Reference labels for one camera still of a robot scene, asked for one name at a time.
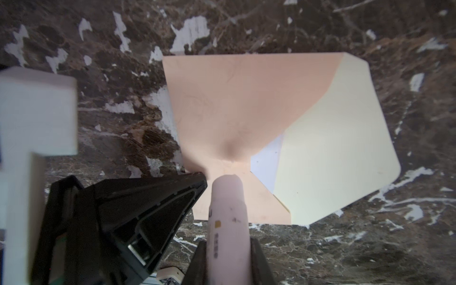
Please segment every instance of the black plastic part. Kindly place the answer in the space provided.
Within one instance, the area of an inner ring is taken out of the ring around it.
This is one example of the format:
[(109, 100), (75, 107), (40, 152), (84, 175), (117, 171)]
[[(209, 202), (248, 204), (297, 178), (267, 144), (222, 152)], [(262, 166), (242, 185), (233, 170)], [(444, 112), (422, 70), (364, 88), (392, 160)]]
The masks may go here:
[[(252, 285), (277, 285), (256, 238), (250, 238)], [(182, 285), (209, 284), (206, 275), (206, 241), (201, 241), (188, 266)]]
[[(206, 188), (202, 173), (109, 179), (85, 189), (73, 176), (53, 183), (32, 283), (48, 284), (55, 238), (66, 232), (65, 285), (138, 285)], [(71, 189), (79, 190), (73, 203)]]

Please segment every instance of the dark brown marble countertop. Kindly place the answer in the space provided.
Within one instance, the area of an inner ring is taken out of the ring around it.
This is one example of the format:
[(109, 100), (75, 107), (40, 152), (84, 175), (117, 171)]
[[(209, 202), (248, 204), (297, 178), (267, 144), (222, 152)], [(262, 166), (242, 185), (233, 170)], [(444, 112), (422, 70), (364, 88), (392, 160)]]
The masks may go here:
[[(179, 170), (153, 100), (166, 95), (163, 67), (150, 54), (170, 55), (176, 33), (196, 23), (187, 19), (199, 17), (200, 37), (173, 49), (186, 54), (349, 52), (370, 64), (399, 179), (309, 228), (252, 225), (251, 234), (282, 284), (453, 284), (456, 2), (284, 1), (2, 1), (0, 63), (78, 80), (79, 154), (48, 159), (47, 182)], [(189, 214), (160, 266), (185, 271), (205, 224)]]

